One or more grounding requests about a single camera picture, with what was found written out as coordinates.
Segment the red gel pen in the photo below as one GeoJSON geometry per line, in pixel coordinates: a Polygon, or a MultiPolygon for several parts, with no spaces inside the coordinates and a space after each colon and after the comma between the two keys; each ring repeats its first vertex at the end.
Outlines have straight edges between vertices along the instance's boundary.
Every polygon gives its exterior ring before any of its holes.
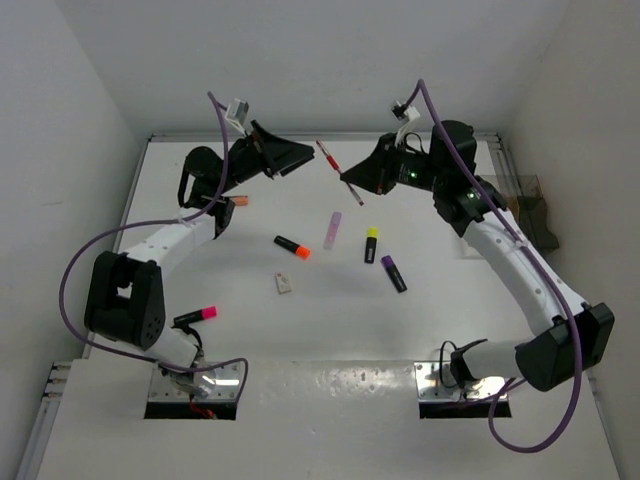
{"type": "MultiPolygon", "coordinates": [[[[332,167],[332,169],[336,171],[339,176],[342,176],[342,169],[340,168],[334,156],[329,152],[327,147],[323,144],[323,142],[320,140],[316,140],[315,143],[317,147],[320,149],[320,151],[322,152],[322,154],[324,155],[324,157],[326,158],[327,162],[332,167]]],[[[361,198],[361,196],[356,192],[355,188],[348,182],[344,182],[344,184],[347,186],[347,189],[349,190],[349,192],[351,193],[351,195],[353,196],[357,204],[359,206],[364,206],[364,201],[361,198]]]]}

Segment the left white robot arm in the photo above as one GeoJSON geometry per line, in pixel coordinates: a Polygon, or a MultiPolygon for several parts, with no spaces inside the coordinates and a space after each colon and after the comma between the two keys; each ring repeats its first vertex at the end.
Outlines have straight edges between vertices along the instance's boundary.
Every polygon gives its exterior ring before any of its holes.
{"type": "Polygon", "coordinates": [[[314,157],[308,145],[275,136],[257,121],[251,126],[226,157],[207,146],[187,154],[176,219],[122,253],[96,258],[84,315],[90,332],[135,347],[171,370],[195,366],[197,346],[166,325],[164,281],[194,250],[226,230],[235,208],[227,191],[259,174],[285,176],[314,157]]]}

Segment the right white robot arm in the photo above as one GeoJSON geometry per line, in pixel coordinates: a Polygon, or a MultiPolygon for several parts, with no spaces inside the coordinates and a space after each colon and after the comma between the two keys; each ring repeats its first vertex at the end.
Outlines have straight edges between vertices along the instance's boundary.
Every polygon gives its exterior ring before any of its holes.
{"type": "Polygon", "coordinates": [[[439,216],[488,262],[523,311],[532,339],[481,339],[455,349],[449,363],[454,382],[463,387],[501,376],[549,391],[574,376],[576,358],[585,369],[600,363],[614,314],[572,290],[527,240],[501,194],[475,175],[472,127],[453,120],[443,126],[450,140],[434,131],[428,152],[397,145],[393,133],[381,136],[341,179],[377,195],[398,184],[431,192],[439,216]]]}

